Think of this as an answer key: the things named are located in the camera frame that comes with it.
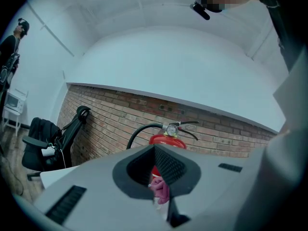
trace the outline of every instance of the cap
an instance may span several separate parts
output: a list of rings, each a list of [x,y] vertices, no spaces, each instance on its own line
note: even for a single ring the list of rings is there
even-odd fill
[[[23,21],[19,25],[23,26],[23,30],[25,31],[25,34],[27,35],[29,28],[30,28],[30,24],[27,21]]]

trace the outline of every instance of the white microwave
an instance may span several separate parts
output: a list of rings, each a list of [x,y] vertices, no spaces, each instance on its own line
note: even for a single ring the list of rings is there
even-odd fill
[[[24,104],[26,101],[26,95],[16,89],[8,90],[5,98],[4,105],[12,110],[22,113]]]

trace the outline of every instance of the floor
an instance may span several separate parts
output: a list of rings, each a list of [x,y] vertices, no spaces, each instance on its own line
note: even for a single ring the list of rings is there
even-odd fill
[[[18,195],[22,193],[21,196],[32,203],[42,193],[44,187],[40,177],[28,181],[26,175],[35,171],[27,169],[21,164],[25,149],[22,138],[26,135],[28,135],[27,129],[21,128],[18,131],[18,137],[16,137],[15,129],[5,128],[1,139],[4,157],[0,156],[0,170],[11,192]]]

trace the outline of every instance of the vent slot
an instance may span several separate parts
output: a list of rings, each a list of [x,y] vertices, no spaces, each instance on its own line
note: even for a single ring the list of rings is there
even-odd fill
[[[58,224],[62,224],[74,209],[86,188],[72,186],[61,199],[47,212],[46,216]]]
[[[231,164],[219,164],[218,167],[227,169],[227,170],[231,170],[234,172],[238,172],[240,173],[242,171],[243,167],[239,167],[239,166],[235,166],[235,165],[231,165]]]

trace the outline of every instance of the fire extinguisher handle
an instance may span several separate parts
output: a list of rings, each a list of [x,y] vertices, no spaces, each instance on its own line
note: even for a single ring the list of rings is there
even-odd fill
[[[183,121],[183,122],[174,122],[174,123],[170,123],[169,125],[176,125],[176,126],[180,126],[180,125],[184,125],[184,124],[198,124],[198,121]]]
[[[182,124],[198,124],[199,122],[198,121],[183,121],[181,122],[181,125]]]
[[[181,129],[181,128],[179,128],[179,131],[181,131],[181,132],[183,132],[183,133],[187,133],[187,134],[191,135],[195,140],[198,140],[198,138],[197,138],[196,136],[194,136],[192,133],[190,133],[190,132],[188,132],[188,131],[185,131],[185,130],[183,130],[183,129]]]

